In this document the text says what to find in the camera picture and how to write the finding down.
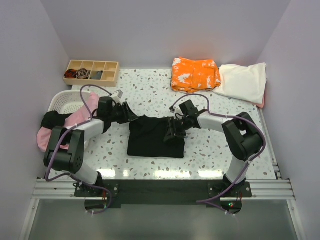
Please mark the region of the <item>black t-shirt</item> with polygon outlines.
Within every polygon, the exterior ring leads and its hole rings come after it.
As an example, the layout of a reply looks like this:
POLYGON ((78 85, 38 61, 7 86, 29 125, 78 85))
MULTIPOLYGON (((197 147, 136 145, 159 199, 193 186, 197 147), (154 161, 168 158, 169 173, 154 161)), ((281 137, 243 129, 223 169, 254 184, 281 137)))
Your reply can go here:
POLYGON ((165 141, 168 118, 141 116, 129 123, 127 155, 146 158, 184 158, 185 141, 177 138, 165 141))

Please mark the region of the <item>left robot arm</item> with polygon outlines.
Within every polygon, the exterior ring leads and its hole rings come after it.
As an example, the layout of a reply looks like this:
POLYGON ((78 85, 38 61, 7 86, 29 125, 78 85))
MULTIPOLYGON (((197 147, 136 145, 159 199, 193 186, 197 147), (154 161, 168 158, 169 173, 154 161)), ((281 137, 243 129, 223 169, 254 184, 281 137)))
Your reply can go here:
POLYGON ((52 182, 69 176, 86 185, 86 191, 99 196, 104 184, 99 181, 101 174, 85 163, 85 142, 108 131, 112 123, 126 124, 138 119, 127 102, 120 102, 110 96, 101 97, 96 115, 71 127, 53 128, 44 154, 47 167, 45 180, 52 182))

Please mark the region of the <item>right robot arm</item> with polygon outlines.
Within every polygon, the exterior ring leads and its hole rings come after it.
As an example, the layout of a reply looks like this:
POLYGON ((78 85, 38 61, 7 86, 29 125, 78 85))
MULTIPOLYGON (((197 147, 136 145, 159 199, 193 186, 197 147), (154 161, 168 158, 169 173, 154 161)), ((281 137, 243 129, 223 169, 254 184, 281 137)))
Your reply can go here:
POLYGON ((245 181, 250 162, 257 158, 266 148, 266 139, 250 115, 242 112, 236 116, 225 116, 201 110, 197 113, 184 113, 167 120, 165 143, 173 143, 186 136, 186 131, 195 129, 213 130, 223 133, 232 160, 223 176, 223 192, 230 197, 240 190, 240 183, 245 181))

